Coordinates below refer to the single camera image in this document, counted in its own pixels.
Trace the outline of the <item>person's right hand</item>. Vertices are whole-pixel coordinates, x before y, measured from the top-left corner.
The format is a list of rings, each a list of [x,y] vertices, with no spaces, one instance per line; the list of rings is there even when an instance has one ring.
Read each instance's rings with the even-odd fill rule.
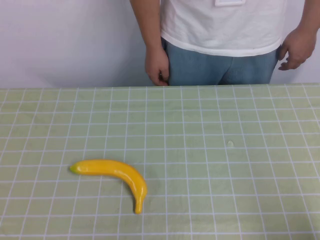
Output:
[[[169,59],[161,46],[146,48],[145,72],[154,85],[169,85]]]

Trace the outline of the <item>person's left hand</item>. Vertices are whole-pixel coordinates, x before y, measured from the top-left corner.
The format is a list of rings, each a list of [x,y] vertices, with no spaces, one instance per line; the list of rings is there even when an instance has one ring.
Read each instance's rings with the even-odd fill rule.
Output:
[[[295,70],[313,53],[317,41],[317,31],[305,26],[298,26],[290,32],[279,49],[278,59],[282,62],[280,71]]]

